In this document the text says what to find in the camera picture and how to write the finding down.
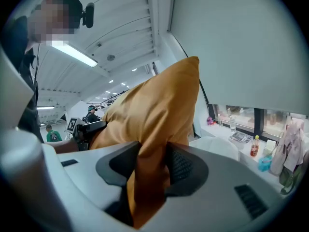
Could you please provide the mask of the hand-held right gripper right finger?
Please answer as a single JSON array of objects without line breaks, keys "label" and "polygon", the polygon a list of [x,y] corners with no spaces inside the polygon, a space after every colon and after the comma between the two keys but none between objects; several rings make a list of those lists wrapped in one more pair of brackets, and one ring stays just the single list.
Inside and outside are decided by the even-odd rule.
[{"label": "hand-held right gripper right finger", "polygon": [[260,232],[285,205],[281,195],[242,163],[168,143],[172,183],[142,232]]}]

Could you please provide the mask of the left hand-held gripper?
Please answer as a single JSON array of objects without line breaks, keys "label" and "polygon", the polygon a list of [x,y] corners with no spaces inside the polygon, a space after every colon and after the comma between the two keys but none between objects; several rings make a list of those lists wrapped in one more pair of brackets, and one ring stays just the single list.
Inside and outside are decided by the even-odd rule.
[{"label": "left hand-held gripper", "polygon": [[79,118],[72,117],[68,123],[67,132],[72,134],[79,151],[87,151],[95,134],[104,130],[106,126],[106,121],[85,123]]}]

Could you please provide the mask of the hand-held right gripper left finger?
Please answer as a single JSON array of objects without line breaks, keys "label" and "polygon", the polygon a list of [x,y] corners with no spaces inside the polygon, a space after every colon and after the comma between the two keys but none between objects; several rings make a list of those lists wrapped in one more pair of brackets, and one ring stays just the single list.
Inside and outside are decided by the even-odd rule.
[{"label": "hand-held right gripper left finger", "polygon": [[43,146],[48,174],[72,226],[133,225],[126,186],[139,149],[138,142],[129,142],[57,154],[50,146]]}]

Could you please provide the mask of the orange pillow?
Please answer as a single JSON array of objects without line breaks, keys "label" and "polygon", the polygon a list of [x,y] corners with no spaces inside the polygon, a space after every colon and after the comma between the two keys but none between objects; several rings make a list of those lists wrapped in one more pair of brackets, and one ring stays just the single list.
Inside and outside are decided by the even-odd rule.
[{"label": "orange pillow", "polygon": [[170,185],[166,144],[188,144],[198,91],[199,59],[184,58],[121,95],[103,117],[107,127],[90,143],[91,150],[133,141],[141,144],[126,188],[135,229],[164,204],[164,190]]}]

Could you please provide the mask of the person's left forearm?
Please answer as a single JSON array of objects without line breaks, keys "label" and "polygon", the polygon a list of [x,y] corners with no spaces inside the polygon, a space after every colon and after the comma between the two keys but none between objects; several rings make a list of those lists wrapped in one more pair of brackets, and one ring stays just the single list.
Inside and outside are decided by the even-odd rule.
[{"label": "person's left forearm", "polygon": [[77,142],[71,138],[69,140],[53,143],[53,148],[57,154],[78,152],[79,147]]}]

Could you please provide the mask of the teal cloth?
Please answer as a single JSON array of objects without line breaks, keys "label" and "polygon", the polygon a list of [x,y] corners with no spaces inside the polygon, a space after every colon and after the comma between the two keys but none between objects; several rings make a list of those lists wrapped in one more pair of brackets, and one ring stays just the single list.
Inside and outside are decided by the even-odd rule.
[{"label": "teal cloth", "polygon": [[266,172],[270,169],[272,163],[272,156],[266,155],[259,159],[258,161],[258,170],[261,172]]}]

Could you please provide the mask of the white window sill counter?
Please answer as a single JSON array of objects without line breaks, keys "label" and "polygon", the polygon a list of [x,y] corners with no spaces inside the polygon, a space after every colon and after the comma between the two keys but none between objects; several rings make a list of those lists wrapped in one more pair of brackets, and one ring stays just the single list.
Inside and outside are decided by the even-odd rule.
[{"label": "white window sill counter", "polygon": [[[230,142],[229,137],[233,132],[227,127],[220,127],[215,124],[214,126],[202,126],[201,132],[205,135],[211,135],[214,137],[222,138]],[[239,161],[244,164],[247,168],[256,173],[259,177],[267,181],[278,193],[280,193],[283,186],[279,183],[279,177],[274,176],[269,171],[261,172],[258,170],[258,161],[263,157],[263,150],[266,146],[266,142],[259,141],[259,151],[255,157],[250,155],[252,143],[247,143],[244,145],[237,145],[239,150]]]}]

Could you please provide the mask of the dark book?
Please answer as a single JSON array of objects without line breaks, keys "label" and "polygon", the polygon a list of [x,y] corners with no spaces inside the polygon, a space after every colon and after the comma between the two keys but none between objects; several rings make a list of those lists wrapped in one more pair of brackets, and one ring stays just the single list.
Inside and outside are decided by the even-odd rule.
[{"label": "dark book", "polygon": [[252,141],[253,137],[247,135],[240,131],[235,131],[230,137],[229,140],[236,143],[247,144]]}]

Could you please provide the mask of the pale paper box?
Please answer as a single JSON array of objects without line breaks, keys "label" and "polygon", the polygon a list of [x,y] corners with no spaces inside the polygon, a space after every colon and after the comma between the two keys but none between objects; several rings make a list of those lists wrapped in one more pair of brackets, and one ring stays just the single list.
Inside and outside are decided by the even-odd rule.
[{"label": "pale paper box", "polygon": [[277,142],[276,141],[273,141],[273,140],[270,140],[268,139],[267,142],[266,142],[266,146],[265,148],[263,149],[263,156],[266,157],[266,156],[272,156],[273,155],[273,152],[276,148],[276,145],[277,145]]}]

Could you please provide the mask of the person's body in black clothes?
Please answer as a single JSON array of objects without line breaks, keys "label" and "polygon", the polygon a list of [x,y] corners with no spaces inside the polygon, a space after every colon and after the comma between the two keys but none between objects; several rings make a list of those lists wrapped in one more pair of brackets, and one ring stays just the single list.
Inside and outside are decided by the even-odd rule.
[{"label": "person's body in black clothes", "polygon": [[38,87],[31,68],[35,59],[33,47],[52,41],[56,36],[74,34],[80,26],[83,6],[80,0],[43,0],[29,16],[7,23],[0,34],[0,43],[17,72],[34,92],[18,123],[40,142],[43,138],[37,111]]}]

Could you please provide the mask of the grey window blind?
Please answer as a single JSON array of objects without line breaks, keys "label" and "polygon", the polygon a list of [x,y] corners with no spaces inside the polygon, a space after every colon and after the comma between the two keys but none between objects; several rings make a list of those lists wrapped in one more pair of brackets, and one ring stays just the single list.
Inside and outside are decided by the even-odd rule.
[{"label": "grey window blind", "polygon": [[280,0],[174,0],[170,30],[211,104],[309,116],[309,46]]}]

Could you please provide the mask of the black window frame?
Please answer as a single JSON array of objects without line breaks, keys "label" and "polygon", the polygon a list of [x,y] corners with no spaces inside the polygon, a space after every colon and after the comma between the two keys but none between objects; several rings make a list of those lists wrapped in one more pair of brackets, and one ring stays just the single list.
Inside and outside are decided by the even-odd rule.
[{"label": "black window frame", "polygon": [[263,141],[277,140],[281,132],[292,118],[305,121],[304,133],[309,137],[309,116],[291,112],[276,111],[270,109],[248,108],[231,105],[209,105],[210,116],[216,120],[221,115],[223,127],[230,129],[229,117],[236,118],[236,130],[250,136],[258,135]]}]

